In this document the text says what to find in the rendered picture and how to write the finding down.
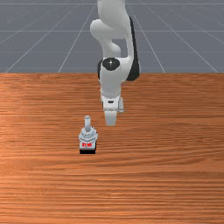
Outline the grey toggle switch black base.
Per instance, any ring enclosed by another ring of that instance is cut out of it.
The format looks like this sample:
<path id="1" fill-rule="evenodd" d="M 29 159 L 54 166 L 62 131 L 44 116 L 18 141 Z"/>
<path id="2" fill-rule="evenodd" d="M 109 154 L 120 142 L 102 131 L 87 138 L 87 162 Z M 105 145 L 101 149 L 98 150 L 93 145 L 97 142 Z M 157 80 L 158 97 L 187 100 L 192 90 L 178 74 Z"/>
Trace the grey toggle switch black base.
<path id="1" fill-rule="evenodd" d="M 91 117 L 86 115 L 84 117 L 84 127 L 81 129 L 79 134 L 80 154 L 95 154 L 97 139 L 98 133 L 91 125 Z"/>

